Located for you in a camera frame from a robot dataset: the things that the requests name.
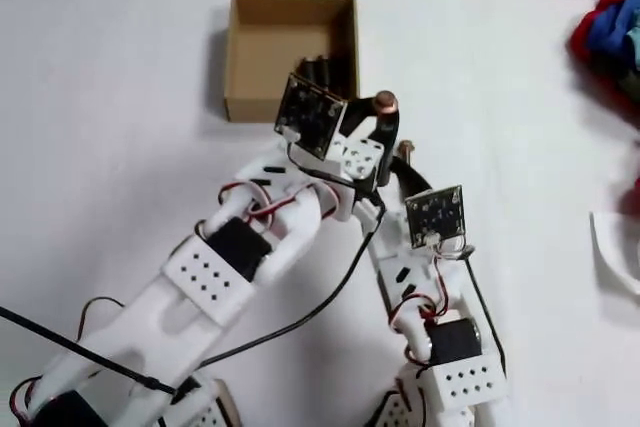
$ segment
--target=robotic arm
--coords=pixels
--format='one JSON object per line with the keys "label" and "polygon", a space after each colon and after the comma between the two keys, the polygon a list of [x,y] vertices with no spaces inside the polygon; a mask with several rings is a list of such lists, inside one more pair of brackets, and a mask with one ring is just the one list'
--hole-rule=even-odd
{"label": "robotic arm", "polygon": [[[351,134],[368,116],[376,117],[375,130],[353,139]],[[468,256],[466,243],[445,252],[441,248],[447,239],[438,230],[442,225],[421,224],[433,214],[423,209],[425,198],[437,197],[430,191],[426,197],[407,199],[407,212],[413,212],[409,216],[401,210],[386,212],[378,194],[392,171],[404,182],[403,191],[425,188],[426,182],[410,166],[393,157],[398,122],[397,101],[390,92],[348,103],[292,74],[275,125],[285,142],[223,186],[221,208],[196,224],[194,233],[171,252],[158,275],[111,324],[74,346],[2,309],[8,320],[75,352],[61,355],[45,369],[29,395],[28,415],[21,424],[107,425],[81,396],[82,389],[96,381],[100,364],[137,382],[109,425],[147,426],[158,419],[170,427],[239,425],[223,384],[195,371],[225,358],[205,356],[257,291],[304,255],[325,218],[346,221],[355,215],[365,238],[341,285],[314,312],[268,339],[302,325],[328,305],[369,245],[390,325],[407,337],[410,361],[398,375],[400,387],[385,396],[370,424],[391,427],[402,420],[411,426],[466,427],[475,424],[460,419],[473,422],[475,417],[484,427],[510,425],[502,420],[506,381],[497,337],[468,275],[468,259],[463,260],[468,274],[457,266],[459,261],[451,260]],[[462,213],[461,192],[457,195]],[[437,198],[442,207],[442,196]],[[414,203],[419,205],[415,212]],[[188,315],[172,315],[185,305]],[[449,320],[454,309],[459,318]],[[141,359],[142,371],[153,377],[118,363],[128,354]],[[482,377],[480,391],[479,383],[467,385],[454,378],[459,373],[475,375],[471,371],[477,379]],[[402,403],[406,415],[397,417],[400,408],[387,408],[389,402]],[[389,417],[391,411],[397,412]]]}

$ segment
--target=black cable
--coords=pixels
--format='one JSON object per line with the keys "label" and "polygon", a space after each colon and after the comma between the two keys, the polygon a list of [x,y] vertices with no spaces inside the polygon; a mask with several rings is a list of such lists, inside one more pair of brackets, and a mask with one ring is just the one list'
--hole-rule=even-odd
{"label": "black cable", "polygon": [[502,343],[500,342],[500,338],[498,337],[498,331],[493,325],[493,320],[491,320],[491,315],[489,314],[489,309],[487,308],[487,303],[482,296],[482,292],[480,292],[480,287],[478,287],[478,281],[476,280],[476,276],[473,273],[473,269],[471,268],[471,262],[469,259],[464,260],[465,265],[467,266],[467,272],[469,273],[469,277],[471,277],[471,283],[473,284],[473,289],[476,291],[476,295],[478,299],[480,299],[480,305],[482,306],[482,311],[484,312],[484,316],[487,318],[487,322],[489,323],[489,328],[491,329],[491,335],[493,336],[493,340],[498,346],[498,352],[500,353],[500,363],[502,364],[502,371],[504,372],[505,377],[507,376],[507,359],[504,354],[504,349],[502,348]]}
{"label": "black cable", "polygon": [[278,337],[288,334],[289,332],[296,330],[298,327],[302,327],[304,324],[306,324],[315,316],[317,316],[320,312],[322,312],[331,302],[333,302],[333,300],[338,296],[338,294],[340,294],[342,289],[345,287],[345,285],[347,285],[347,283],[351,279],[351,276],[355,272],[358,262],[362,257],[362,254],[364,253],[367,246],[369,245],[369,242],[371,241],[374,234],[378,230],[378,227],[380,226],[380,223],[382,222],[382,218],[384,217],[384,214],[386,212],[386,207],[384,205],[384,202],[382,202],[382,199],[380,198],[377,192],[375,192],[375,194],[372,195],[369,200],[371,200],[372,203],[377,207],[379,207],[380,209],[376,217],[377,224],[375,228],[371,232],[369,232],[362,240],[362,243],[360,244],[360,247],[358,248],[355,256],[353,257],[353,260],[351,261],[351,265],[347,269],[347,272],[345,273],[344,277],[342,278],[340,283],[337,285],[337,287],[333,290],[333,292],[331,292],[329,297],[323,300],[322,303],[320,303],[316,308],[314,308],[307,315],[293,322],[292,324],[289,324],[286,327],[276,330],[275,332],[272,332],[270,334],[264,335],[258,339],[252,340],[251,342],[247,342],[246,344],[243,344],[239,347],[228,350],[227,352],[223,352],[222,354],[218,354],[208,359],[205,359],[200,363],[200,365],[198,366],[198,369],[201,369],[211,364],[215,364],[216,362],[220,362],[221,360],[228,359],[229,357],[233,357],[234,355],[240,354],[249,349],[257,347],[258,345],[264,344],[265,342],[269,342],[270,340],[274,340],[274,339],[277,339]]}
{"label": "black cable", "polygon": [[139,374],[124,365],[117,364],[109,359],[102,357],[101,355],[96,354],[88,349],[85,349],[81,345],[74,343],[73,341],[63,337],[62,335],[53,332],[52,330],[47,329],[46,327],[33,322],[32,320],[27,319],[26,317],[22,317],[11,310],[0,307],[0,317],[5,318],[9,322],[13,322],[20,327],[23,327],[27,330],[30,330],[34,334],[37,334],[45,339],[54,342],[65,349],[70,350],[71,352],[78,354],[85,359],[88,359],[92,362],[95,362],[102,367],[113,370],[114,372],[124,375],[125,377],[129,377],[130,379],[142,384],[147,389],[151,390],[160,390],[162,392],[166,392],[167,394],[174,395],[176,393],[176,389],[173,387],[163,384],[158,379],[154,377],[148,377],[146,375]]}

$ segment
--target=table surface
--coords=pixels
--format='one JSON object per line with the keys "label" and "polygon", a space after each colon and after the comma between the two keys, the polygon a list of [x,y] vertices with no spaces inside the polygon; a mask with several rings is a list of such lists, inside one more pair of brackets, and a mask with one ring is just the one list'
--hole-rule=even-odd
{"label": "table surface", "polygon": [[[600,270],[589,212],[637,173],[637,133],[565,51],[594,0],[358,0],[363,95],[393,90],[435,186],[461,183],[517,425],[630,425],[638,306]],[[273,140],[221,102],[229,0],[0,0],[0,299],[73,336],[95,295],[156,273]],[[360,240],[331,222],[216,351],[319,303]],[[211,368],[248,426],[355,426],[402,365],[368,259],[325,313]],[[95,328],[113,318],[97,306]],[[60,351],[0,323],[8,392]],[[6,404],[2,425],[11,425]]]}

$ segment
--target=cardboard box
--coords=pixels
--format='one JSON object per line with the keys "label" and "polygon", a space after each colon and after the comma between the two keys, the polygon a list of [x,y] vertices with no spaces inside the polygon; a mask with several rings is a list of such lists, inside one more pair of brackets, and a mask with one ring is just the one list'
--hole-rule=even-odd
{"label": "cardboard box", "polygon": [[305,57],[345,59],[358,96],[355,0],[231,0],[224,97],[232,122],[274,122],[287,76]]}

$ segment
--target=white plastic bracket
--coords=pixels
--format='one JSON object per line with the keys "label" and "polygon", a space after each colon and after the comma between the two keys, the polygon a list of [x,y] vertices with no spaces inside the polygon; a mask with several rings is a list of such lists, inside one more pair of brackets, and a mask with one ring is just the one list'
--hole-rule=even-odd
{"label": "white plastic bracket", "polygon": [[162,272],[220,326],[229,324],[255,293],[255,288],[197,235],[181,244]]}
{"label": "white plastic bracket", "polygon": [[423,372],[421,379],[429,402],[438,411],[497,400],[508,392],[498,354],[435,365]]}

